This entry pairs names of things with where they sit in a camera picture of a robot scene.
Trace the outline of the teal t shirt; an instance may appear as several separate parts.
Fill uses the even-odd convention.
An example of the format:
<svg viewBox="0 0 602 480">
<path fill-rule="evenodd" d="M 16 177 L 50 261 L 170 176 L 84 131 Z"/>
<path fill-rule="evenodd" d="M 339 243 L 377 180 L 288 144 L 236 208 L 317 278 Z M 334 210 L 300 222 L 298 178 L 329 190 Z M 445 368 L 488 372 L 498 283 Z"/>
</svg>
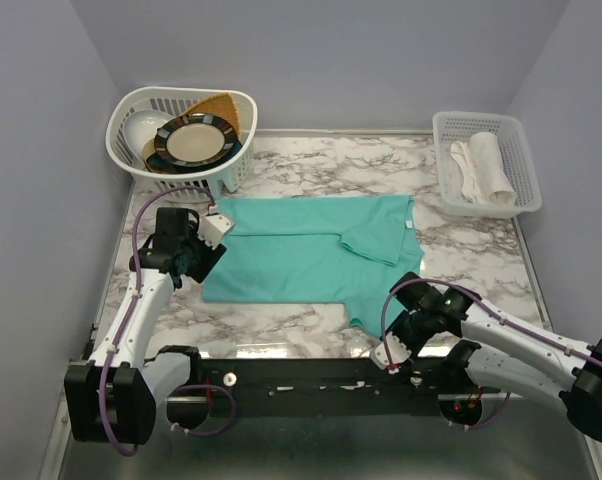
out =
<svg viewBox="0 0 602 480">
<path fill-rule="evenodd" d="M 207 303 L 342 304 L 378 337 L 403 310 L 387 298 L 424 255 L 409 195 L 225 199 L 235 226 L 203 284 Z"/>
</svg>

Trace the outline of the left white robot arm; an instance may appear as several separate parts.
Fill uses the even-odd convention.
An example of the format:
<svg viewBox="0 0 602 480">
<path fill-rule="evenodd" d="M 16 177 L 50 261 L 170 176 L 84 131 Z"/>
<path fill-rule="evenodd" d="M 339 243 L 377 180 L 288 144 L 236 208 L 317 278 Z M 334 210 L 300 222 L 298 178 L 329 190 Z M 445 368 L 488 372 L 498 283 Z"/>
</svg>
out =
<svg viewBox="0 0 602 480">
<path fill-rule="evenodd" d="M 233 229 L 224 214 L 191 209 L 157 210 L 155 231 L 133 247 L 122 304 L 90 357 L 68 367 L 64 390 L 74 438 L 108 443 L 126 457 L 152 434 L 158 407 L 175 391 L 213 391 L 197 348 L 168 346 L 145 354 L 162 310 L 182 280 L 202 282 L 226 249 Z"/>
</svg>

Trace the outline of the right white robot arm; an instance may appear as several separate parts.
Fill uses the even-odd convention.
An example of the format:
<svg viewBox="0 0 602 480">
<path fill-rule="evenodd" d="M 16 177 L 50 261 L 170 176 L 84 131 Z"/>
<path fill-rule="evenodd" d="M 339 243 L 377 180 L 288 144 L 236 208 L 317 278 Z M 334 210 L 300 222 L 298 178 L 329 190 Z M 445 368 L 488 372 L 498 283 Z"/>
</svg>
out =
<svg viewBox="0 0 602 480">
<path fill-rule="evenodd" d="M 602 339 L 594 344 L 535 327 L 453 283 L 405 274 L 389 291 L 401 313 L 381 324 L 372 361 L 391 375 L 415 363 L 434 336 L 458 342 L 441 379 L 461 392 L 474 384 L 562 408 L 570 424 L 602 443 Z"/>
</svg>

